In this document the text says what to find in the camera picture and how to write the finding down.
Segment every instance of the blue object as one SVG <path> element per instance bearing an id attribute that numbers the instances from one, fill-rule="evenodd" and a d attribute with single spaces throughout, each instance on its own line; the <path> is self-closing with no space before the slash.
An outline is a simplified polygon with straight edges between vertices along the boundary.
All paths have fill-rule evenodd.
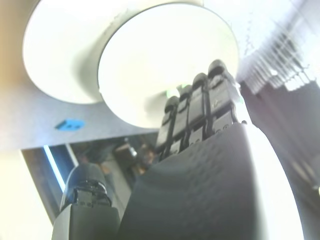
<path id="1" fill-rule="evenodd" d="M 60 131 L 76 131 L 81 129 L 84 125 L 85 122 L 82 120 L 66 119 L 59 123 L 55 128 Z"/>

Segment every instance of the back of robotic hand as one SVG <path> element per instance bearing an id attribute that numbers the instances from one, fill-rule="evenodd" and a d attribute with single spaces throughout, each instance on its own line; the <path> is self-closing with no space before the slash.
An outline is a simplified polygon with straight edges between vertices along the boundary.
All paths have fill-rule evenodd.
<path id="1" fill-rule="evenodd" d="M 103 181 L 87 174 L 86 200 L 62 199 L 53 240 L 303 240 L 284 170 L 220 60 L 170 98 L 164 113 L 161 161 L 137 181 L 120 225 L 108 198 L 93 197 L 90 185 Z M 81 196 L 70 189 L 64 196 Z M 82 213 L 73 216 L 73 208 Z M 67 238 L 55 237 L 62 230 Z"/>

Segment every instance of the cream wall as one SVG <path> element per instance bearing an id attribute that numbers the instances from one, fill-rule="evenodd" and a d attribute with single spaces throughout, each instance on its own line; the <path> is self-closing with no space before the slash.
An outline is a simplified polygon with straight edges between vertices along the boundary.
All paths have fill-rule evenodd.
<path id="1" fill-rule="evenodd" d="M 50 240 L 52 229 L 21 152 L 0 152 L 0 240 Z"/>

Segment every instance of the round white plate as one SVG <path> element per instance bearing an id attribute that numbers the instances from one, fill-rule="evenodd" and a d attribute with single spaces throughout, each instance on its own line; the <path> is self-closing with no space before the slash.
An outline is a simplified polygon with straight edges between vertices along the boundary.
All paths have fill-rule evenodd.
<path id="1" fill-rule="evenodd" d="M 215 59 L 236 76 L 238 46 L 227 23 L 191 4 L 156 6 L 131 18 L 108 41 L 98 68 L 99 90 L 125 122 L 159 128 L 165 92 L 192 84 Z"/>
<path id="2" fill-rule="evenodd" d="M 30 79 L 65 102 L 102 101 L 98 64 L 106 42 L 132 16 L 167 2 L 172 0 L 41 0 L 23 40 Z M 184 2 L 202 4 L 202 0 Z"/>

